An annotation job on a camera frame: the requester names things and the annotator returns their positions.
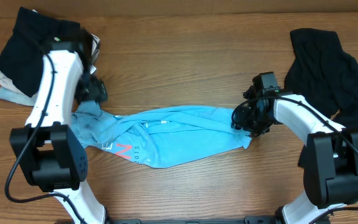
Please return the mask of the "light blue printed t-shirt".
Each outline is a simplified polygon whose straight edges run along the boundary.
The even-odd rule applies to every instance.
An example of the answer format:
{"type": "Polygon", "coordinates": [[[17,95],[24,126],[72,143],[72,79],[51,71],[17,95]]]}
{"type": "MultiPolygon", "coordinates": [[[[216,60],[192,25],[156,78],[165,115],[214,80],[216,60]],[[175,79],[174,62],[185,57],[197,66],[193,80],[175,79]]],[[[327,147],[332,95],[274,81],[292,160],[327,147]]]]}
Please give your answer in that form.
{"type": "Polygon", "coordinates": [[[119,116],[87,101],[72,113],[71,128],[83,147],[168,168],[248,148],[250,133],[232,128],[232,112],[211,106],[175,106],[119,116]]]}

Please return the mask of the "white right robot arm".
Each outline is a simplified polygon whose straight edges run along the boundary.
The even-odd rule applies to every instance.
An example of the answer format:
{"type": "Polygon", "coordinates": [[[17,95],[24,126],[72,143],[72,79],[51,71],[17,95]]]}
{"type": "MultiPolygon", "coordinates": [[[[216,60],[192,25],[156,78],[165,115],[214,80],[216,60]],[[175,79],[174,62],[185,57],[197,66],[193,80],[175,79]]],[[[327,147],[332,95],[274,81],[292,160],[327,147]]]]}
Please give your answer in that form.
{"type": "Polygon", "coordinates": [[[253,137],[284,124],[303,141],[298,167],[304,191],[268,217],[270,223],[329,223],[339,211],[358,211],[358,131],[350,131],[313,108],[302,95],[278,87],[244,92],[232,127],[253,137]]]}

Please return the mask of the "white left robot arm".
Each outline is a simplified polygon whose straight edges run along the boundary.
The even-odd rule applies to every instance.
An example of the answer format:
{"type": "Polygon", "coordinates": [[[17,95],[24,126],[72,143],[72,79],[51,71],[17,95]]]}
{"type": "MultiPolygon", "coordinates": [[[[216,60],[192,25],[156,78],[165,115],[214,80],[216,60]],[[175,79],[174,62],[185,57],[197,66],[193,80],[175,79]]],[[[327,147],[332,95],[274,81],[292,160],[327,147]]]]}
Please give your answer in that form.
{"type": "Polygon", "coordinates": [[[70,127],[71,110],[77,101],[103,102],[104,83],[94,76],[99,39],[80,29],[36,44],[44,61],[37,100],[23,128],[12,129],[10,144],[16,155],[4,186],[8,200],[27,203],[55,197],[74,223],[112,223],[107,209],[89,186],[88,159],[70,127]],[[31,186],[42,195],[15,198],[9,186],[20,168],[31,186]]]}

